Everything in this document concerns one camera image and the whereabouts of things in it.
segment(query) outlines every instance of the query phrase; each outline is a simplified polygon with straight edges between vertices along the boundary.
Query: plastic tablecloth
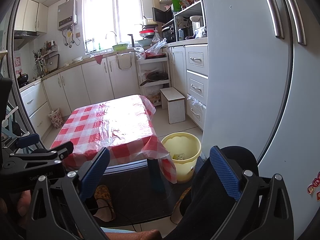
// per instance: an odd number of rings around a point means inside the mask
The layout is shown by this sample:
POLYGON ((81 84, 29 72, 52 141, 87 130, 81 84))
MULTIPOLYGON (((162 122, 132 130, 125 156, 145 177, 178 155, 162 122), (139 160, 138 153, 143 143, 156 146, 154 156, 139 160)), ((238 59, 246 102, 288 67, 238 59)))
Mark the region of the plastic tablecloth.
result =
POLYGON ((92 160, 103 147, 110 151, 109 166, 158 159, 163 175, 176 183, 172 158, 151 123, 155 112, 151 102, 140 95, 78 108, 63 125, 51 148, 71 141, 73 153, 63 162, 73 170, 92 160))

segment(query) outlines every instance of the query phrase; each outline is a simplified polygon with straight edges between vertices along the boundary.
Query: water heater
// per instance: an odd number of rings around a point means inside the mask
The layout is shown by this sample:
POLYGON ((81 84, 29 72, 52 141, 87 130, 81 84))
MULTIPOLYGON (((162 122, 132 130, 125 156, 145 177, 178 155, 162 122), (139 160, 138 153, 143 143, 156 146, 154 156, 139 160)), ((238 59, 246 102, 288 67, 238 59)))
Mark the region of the water heater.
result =
POLYGON ((77 1, 67 0, 58 6, 58 31, 67 30, 77 24, 77 1))

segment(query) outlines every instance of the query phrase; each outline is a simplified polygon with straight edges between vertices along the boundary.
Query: refrigerator door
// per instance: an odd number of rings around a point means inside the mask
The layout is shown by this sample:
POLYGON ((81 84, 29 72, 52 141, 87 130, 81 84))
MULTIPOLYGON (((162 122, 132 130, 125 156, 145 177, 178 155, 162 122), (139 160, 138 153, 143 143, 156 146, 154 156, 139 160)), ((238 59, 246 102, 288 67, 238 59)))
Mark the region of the refrigerator door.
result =
POLYGON ((272 10, 267 0, 204 0, 209 86, 202 152, 207 157, 214 145, 239 145, 258 159, 278 127, 291 80, 292 30, 285 1, 271 5, 272 10))
POLYGON ((316 188, 307 188, 320 171, 320 25, 304 0, 296 0, 306 44, 298 43, 293 14, 294 57, 289 97, 276 135, 259 164, 261 176, 282 175, 290 197, 294 238, 306 229, 320 207, 316 188))

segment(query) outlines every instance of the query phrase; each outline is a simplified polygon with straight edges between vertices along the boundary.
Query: range hood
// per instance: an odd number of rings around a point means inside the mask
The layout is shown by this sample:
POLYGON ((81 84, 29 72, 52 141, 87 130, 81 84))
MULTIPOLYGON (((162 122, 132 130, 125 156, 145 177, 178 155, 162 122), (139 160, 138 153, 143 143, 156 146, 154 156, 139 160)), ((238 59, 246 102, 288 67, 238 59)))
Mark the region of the range hood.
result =
POLYGON ((37 37, 37 32, 14 31, 13 50, 19 50, 24 45, 33 41, 37 37))

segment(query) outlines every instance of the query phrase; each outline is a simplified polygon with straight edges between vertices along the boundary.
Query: stool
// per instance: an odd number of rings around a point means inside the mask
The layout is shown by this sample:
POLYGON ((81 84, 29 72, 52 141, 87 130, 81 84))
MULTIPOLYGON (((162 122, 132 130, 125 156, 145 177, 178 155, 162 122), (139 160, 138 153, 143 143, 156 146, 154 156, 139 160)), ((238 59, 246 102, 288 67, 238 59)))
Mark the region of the stool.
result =
POLYGON ((162 88, 160 91, 162 109, 168 109, 169 123, 185 121, 184 95, 175 88, 162 88))

